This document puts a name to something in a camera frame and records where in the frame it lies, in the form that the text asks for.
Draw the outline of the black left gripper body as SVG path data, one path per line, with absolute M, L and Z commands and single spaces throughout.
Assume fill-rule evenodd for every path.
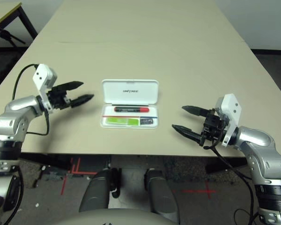
M 70 107 L 71 100 L 67 97 L 67 91 L 60 88 L 52 88 L 47 93 L 48 100 L 53 109 L 65 109 Z

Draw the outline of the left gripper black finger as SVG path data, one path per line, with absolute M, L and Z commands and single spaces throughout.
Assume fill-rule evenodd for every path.
M 80 81 L 72 81 L 72 82 L 67 82 L 64 84 L 60 84 L 57 86 L 52 87 L 52 91 L 68 91 L 68 90 L 74 90 L 83 85 L 83 82 Z
M 71 100 L 70 106 L 71 106 L 71 108 L 78 107 L 78 106 L 80 106 L 82 104 L 87 103 L 93 97 L 94 97 L 94 94 L 85 94 L 85 95 L 79 96 L 78 98 L 76 98 L 74 100 Z

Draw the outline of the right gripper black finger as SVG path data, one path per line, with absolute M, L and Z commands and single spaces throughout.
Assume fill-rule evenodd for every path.
M 174 124 L 172 124 L 172 127 L 182 136 L 190 140 L 193 140 L 196 143 L 201 143 L 202 136 L 200 134 L 193 132 L 191 129 L 181 125 L 174 125 Z
M 185 105 L 182 106 L 182 109 L 185 111 L 189 112 L 190 114 L 196 115 L 196 116 L 202 116 L 202 117 L 207 117 L 209 110 L 203 109 L 197 106 L 192 106 L 192 105 Z

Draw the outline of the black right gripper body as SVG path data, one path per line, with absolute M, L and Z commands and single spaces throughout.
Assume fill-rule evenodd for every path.
M 200 146 L 204 145 L 205 140 L 209 140 L 212 142 L 211 147 L 215 147 L 222 142 L 224 134 L 226 134 L 224 130 L 229 123 L 229 119 L 227 116 L 221 118 L 215 115 L 215 109 L 200 109 L 200 116 L 206 118 L 201 132 Z

